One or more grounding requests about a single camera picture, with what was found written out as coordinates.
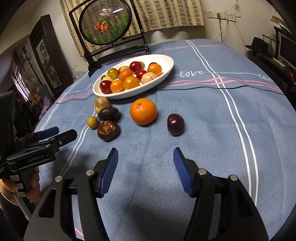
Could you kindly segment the left hand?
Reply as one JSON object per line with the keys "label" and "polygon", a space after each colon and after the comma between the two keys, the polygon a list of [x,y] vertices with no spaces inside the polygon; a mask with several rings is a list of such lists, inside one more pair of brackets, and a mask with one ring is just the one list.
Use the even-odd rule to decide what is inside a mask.
{"label": "left hand", "polygon": [[[41,191],[40,191],[40,169],[39,167],[35,167],[30,179],[31,189],[27,191],[26,197],[29,199],[31,203],[37,203],[41,199]],[[18,188],[17,185],[10,179],[1,179],[1,194],[4,198],[6,198],[11,203],[17,205],[17,201],[15,200],[14,194],[17,193]]]}

